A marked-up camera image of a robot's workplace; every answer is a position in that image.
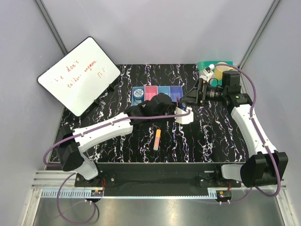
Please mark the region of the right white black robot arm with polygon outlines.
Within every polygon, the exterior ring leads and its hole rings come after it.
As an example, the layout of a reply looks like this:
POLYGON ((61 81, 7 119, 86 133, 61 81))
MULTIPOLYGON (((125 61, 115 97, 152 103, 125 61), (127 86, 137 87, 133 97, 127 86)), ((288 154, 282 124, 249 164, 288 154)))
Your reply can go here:
POLYGON ((222 187, 232 179, 242 182, 246 187, 279 185, 288 164, 288 156, 278 152, 263 131, 254 111, 254 102, 247 93, 241 93, 239 72, 223 72, 222 84, 217 87, 210 85, 207 74, 204 72, 180 102, 186 105, 221 102, 238 125, 249 151, 249 158, 244 164, 222 165, 221 170, 213 176, 215 184, 222 187))

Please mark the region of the light blue bin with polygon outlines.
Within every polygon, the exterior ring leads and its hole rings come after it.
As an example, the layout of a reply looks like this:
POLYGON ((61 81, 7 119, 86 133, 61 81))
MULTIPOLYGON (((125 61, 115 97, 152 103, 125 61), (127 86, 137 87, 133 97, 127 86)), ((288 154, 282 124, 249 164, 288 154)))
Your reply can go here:
POLYGON ((145 87, 133 87, 132 88, 132 106, 138 105, 144 101, 145 87))

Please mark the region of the green book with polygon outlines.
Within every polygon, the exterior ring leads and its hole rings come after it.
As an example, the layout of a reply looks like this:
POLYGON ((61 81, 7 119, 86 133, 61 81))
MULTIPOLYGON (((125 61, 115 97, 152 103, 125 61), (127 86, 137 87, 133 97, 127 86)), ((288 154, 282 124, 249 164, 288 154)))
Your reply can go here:
MULTIPOLYGON (((208 67, 210 64, 216 64, 221 61, 200 61, 198 62, 198 72, 202 71, 205 67, 208 67)), ((232 65, 232 61, 226 61, 227 65, 232 65)), ((221 86, 222 80, 218 81, 216 78, 210 79, 208 82, 210 82, 210 85, 212 87, 221 86)))

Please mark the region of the sky blue bin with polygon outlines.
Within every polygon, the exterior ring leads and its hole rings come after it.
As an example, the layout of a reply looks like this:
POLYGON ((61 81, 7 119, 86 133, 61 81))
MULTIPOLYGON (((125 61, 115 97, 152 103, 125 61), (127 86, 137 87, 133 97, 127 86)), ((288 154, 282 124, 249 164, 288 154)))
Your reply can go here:
POLYGON ((170 96, 170 87, 169 86, 158 86, 158 93, 164 93, 170 96))

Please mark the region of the purple bin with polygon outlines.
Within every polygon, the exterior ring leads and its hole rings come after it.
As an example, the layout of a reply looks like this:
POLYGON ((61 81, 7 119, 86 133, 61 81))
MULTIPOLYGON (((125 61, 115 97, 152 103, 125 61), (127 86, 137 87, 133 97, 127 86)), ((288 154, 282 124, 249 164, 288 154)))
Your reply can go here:
POLYGON ((173 102, 179 102, 183 97, 182 86, 170 86, 170 97, 173 102))

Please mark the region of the orange pink highlighter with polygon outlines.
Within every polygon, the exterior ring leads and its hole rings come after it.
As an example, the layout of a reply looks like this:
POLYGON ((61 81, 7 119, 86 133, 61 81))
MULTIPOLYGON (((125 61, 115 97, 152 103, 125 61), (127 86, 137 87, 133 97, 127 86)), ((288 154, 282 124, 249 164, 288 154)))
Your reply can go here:
POLYGON ((161 137, 161 130, 157 129, 156 133, 155 133, 155 140, 154 140, 154 146, 153 146, 154 151, 157 151, 159 148, 160 137, 161 137))

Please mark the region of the blue ink bottle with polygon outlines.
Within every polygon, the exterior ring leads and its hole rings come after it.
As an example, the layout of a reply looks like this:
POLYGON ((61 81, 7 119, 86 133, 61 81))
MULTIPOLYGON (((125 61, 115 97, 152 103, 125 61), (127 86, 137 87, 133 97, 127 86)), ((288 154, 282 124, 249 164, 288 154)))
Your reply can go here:
POLYGON ((144 100, 144 89, 135 89, 133 91, 133 100, 135 104, 140 104, 144 100))

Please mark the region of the pink bin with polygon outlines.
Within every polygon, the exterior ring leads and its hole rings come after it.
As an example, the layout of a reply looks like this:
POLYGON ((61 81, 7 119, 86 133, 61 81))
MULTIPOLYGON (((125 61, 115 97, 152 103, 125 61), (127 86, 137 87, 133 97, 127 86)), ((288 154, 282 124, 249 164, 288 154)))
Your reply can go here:
POLYGON ((155 95, 158 94, 157 86, 145 86, 144 87, 144 100, 151 100, 155 95))

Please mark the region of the yellow mug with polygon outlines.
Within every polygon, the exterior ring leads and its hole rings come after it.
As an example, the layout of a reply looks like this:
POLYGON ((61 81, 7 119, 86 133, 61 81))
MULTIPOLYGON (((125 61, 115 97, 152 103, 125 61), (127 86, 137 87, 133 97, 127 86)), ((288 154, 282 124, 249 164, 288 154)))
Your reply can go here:
POLYGON ((232 67, 228 66, 226 62, 218 62, 214 64, 214 77, 218 80, 222 80, 222 73, 224 71, 234 70, 232 67))

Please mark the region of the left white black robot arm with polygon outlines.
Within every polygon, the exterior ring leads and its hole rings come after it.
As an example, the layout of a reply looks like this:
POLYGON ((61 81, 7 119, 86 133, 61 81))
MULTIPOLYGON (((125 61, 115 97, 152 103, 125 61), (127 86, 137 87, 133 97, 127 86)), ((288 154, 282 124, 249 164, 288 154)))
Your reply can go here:
POLYGON ((55 149, 63 171, 75 171, 91 186, 100 184, 102 178, 94 161, 84 153, 91 147, 115 137, 121 137, 158 121, 174 121, 176 111, 181 108, 164 94, 159 93, 151 100, 128 107, 124 112, 103 122, 77 129, 66 126, 57 135, 62 143, 55 149))

